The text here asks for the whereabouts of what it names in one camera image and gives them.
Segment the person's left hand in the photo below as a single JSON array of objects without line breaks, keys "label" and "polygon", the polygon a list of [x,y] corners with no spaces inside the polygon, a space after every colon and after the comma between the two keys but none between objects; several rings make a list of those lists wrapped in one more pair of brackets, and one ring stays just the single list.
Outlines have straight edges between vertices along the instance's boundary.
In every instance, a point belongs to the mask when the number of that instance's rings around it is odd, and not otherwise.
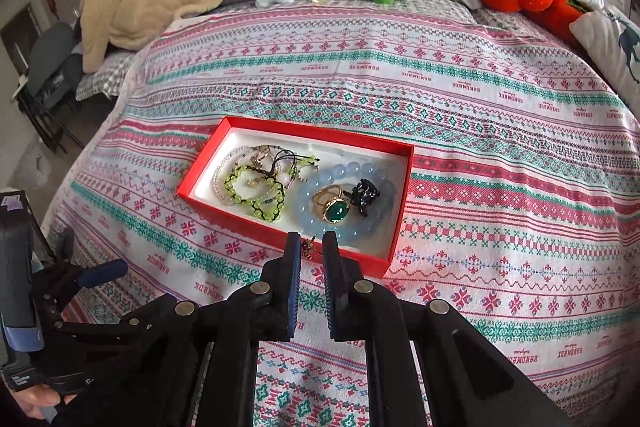
[{"label": "person's left hand", "polygon": [[75,398],[74,395],[63,397],[46,385],[32,386],[22,391],[10,390],[9,394],[23,413],[33,419],[45,419],[45,411],[60,404],[61,401],[70,403]]}]

